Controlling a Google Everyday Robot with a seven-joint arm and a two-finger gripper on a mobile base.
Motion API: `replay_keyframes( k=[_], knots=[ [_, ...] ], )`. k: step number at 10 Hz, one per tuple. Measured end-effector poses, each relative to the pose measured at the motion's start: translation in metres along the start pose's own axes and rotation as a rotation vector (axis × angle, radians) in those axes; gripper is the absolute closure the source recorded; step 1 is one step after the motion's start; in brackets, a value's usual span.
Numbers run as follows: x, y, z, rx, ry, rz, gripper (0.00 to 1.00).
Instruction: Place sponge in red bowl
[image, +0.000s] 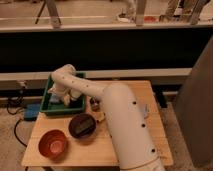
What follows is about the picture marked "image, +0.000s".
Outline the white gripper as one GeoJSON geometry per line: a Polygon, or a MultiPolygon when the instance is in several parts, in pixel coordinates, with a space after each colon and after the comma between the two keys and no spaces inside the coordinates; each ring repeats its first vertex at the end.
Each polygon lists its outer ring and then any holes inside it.
{"type": "Polygon", "coordinates": [[[48,90],[48,92],[53,95],[56,95],[65,106],[69,106],[72,101],[77,101],[78,98],[82,95],[80,91],[65,88],[57,84],[53,84],[53,86],[48,90]]]}

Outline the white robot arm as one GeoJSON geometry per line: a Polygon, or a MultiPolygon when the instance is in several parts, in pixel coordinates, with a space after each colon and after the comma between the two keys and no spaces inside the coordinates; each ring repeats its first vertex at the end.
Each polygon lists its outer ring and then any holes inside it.
{"type": "Polygon", "coordinates": [[[120,171],[166,171],[132,89],[121,82],[98,83],[75,75],[66,64],[51,73],[51,91],[74,90],[101,102],[120,171]]]}

